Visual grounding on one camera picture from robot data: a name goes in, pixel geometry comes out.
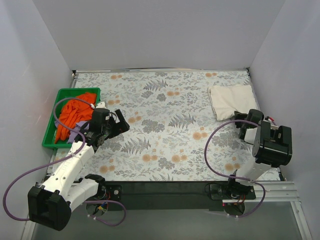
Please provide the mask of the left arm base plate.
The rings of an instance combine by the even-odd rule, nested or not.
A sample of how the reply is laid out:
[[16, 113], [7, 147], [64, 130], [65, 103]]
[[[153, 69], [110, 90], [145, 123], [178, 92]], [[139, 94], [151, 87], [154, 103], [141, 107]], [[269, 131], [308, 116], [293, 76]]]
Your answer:
[[104, 201], [102, 208], [107, 209], [109, 203], [106, 200], [119, 201], [121, 199], [122, 187], [118, 184], [99, 185], [97, 194], [93, 197], [94, 200]]

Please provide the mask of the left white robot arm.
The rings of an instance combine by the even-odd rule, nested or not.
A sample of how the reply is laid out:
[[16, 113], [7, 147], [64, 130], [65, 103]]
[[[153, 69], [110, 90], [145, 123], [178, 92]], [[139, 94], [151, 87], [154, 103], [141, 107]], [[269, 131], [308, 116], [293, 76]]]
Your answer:
[[110, 112], [105, 107], [96, 107], [91, 120], [78, 131], [70, 151], [55, 172], [40, 187], [33, 186], [27, 195], [29, 219], [32, 222], [63, 230], [72, 212], [89, 201], [95, 205], [109, 202], [105, 179], [88, 174], [75, 184], [76, 177], [106, 140], [130, 129], [122, 112]]

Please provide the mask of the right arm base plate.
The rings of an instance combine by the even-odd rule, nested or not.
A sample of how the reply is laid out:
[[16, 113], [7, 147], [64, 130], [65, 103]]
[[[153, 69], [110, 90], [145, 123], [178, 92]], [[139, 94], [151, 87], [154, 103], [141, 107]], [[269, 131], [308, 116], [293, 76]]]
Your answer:
[[226, 181], [210, 182], [204, 187], [204, 192], [212, 200], [254, 200], [256, 198], [253, 186], [231, 185]]

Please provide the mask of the cream white t shirt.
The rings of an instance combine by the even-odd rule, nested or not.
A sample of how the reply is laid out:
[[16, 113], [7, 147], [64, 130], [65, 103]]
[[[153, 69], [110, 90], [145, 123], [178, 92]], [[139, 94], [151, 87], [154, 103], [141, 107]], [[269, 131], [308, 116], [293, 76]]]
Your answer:
[[251, 109], [258, 109], [250, 85], [214, 85], [208, 88], [208, 96], [217, 121], [228, 120], [235, 115], [235, 112], [247, 114]]

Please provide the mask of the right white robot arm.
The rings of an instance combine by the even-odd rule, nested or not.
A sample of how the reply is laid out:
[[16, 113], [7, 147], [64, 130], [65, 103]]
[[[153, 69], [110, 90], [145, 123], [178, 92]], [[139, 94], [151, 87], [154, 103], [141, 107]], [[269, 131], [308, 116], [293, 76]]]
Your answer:
[[228, 179], [227, 195], [245, 197], [253, 191], [253, 182], [271, 169], [286, 166], [292, 159], [292, 129], [277, 126], [270, 116], [257, 109], [248, 113], [234, 112], [239, 138], [252, 145], [252, 157]]

